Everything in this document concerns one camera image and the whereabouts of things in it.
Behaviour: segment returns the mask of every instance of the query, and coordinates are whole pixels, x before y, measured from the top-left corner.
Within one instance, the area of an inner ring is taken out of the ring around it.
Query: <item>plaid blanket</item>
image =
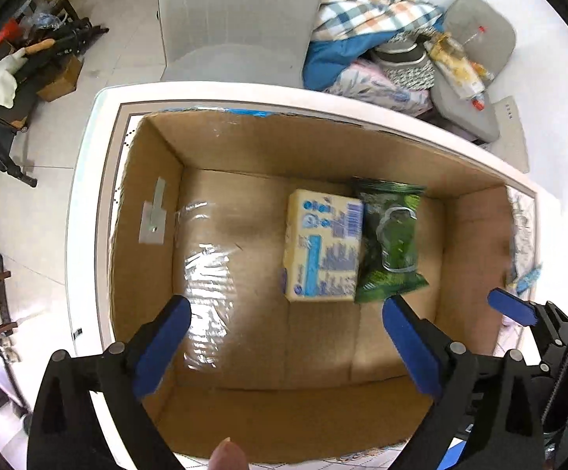
[[[432,25],[442,13],[423,0],[321,0],[311,40],[416,30]]]

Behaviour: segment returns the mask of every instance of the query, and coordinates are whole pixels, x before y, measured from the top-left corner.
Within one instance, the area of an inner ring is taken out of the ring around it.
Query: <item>screw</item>
[[[449,350],[451,350],[456,355],[462,355],[465,351],[467,351],[467,347],[464,346],[461,342],[454,341],[449,345]]]
[[[113,355],[118,355],[119,353],[123,353],[124,350],[125,350],[125,343],[122,343],[121,341],[115,341],[108,347],[108,351]]]
[[[51,355],[51,360],[53,360],[54,362],[60,362],[61,360],[64,360],[66,356],[67,356],[66,350],[57,350],[54,351],[53,354]]]
[[[510,358],[512,360],[515,360],[517,362],[521,362],[521,360],[523,360],[523,354],[519,350],[510,350],[510,352],[508,353],[510,354]]]

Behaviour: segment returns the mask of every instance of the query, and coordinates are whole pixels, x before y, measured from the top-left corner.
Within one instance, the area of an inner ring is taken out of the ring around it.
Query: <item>barcode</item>
[[[358,238],[362,229],[362,204],[347,203],[347,236]]]

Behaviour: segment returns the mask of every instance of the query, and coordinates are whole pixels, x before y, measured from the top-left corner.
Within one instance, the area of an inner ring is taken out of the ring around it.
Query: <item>gray cushion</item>
[[[495,76],[508,63],[516,45],[512,25],[483,0],[455,0],[447,9],[444,25],[460,43],[473,36],[478,27],[486,28],[480,37],[466,43],[464,49],[469,59],[482,64]]]
[[[491,143],[499,139],[499,125],[488,93],[483,93],[484,109],[477,111],[471,101],[463,101],[458,97],[437,67],[434,70],[434,86],[430,94],[440,115],[475,134],[482,141]]]

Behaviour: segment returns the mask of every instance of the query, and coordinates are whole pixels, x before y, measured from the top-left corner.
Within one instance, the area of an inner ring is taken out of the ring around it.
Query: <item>green snack bag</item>
[[[353,186],[364,202],[364,255],[355,301],[383,301],[427,286],[417,272],[415,242],[417,207],[426,188],[367,179],[355,179]]]

